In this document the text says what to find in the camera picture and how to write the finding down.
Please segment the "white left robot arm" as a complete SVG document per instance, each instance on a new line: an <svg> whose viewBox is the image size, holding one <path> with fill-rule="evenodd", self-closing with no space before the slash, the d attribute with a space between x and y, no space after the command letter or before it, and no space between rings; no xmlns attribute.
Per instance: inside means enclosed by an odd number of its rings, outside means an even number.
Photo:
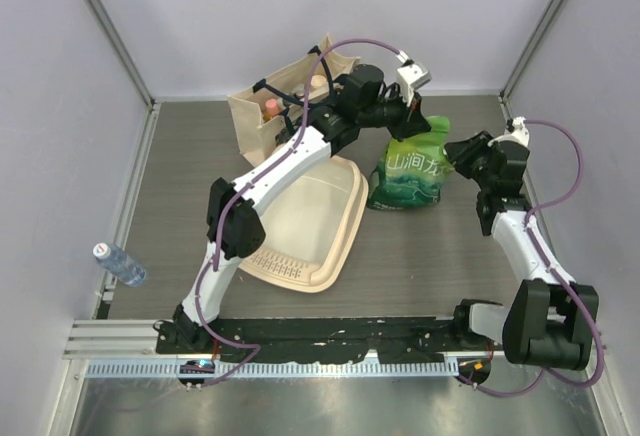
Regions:
<svg viewBox="0 0 640 436"><path fill-rule="evenodd" d="M240 263L264 243L261 217L271 203L308 170L356 141L364 128L385 128L399 140L429 131L417 91L430 79L424 66L408 61L386 94L382 70L358 65L338 77L337 92L314 104L298 131L264 162L232 182L212 183L204 261L173 315L178 342L187 352L200 355L211 347L208 325L218 317Z"/></svg>

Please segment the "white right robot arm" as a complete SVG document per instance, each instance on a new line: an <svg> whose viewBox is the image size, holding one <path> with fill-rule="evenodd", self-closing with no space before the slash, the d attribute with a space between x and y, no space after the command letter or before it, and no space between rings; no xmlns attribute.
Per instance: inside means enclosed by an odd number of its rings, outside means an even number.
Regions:
<svg viewBox="0 0 640 436"><path fill-rule="evenodd" d="M481 231L500 245L521 281L510 306L462 300L454 312L453 342L472 351L488 339L511 363L584 369L599 296L593 287L578 284L542 239L522 192L530 155L527 135L494 138L482 131L447 143L445 152L458 174L477 183Z"/></svg>

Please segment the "green litter bag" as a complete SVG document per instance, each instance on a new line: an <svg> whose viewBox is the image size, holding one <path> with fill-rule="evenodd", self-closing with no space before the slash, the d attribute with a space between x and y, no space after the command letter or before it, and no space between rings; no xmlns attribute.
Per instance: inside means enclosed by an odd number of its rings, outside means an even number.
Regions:
<svg viewBox="0 0 640 436"><path fill-rule="evenodd" d="M429 116L426 121L429 132L388 142L368 180L368 208L417 209L440 201L442 187L454 171L444 149L450 120Z"/></svg>

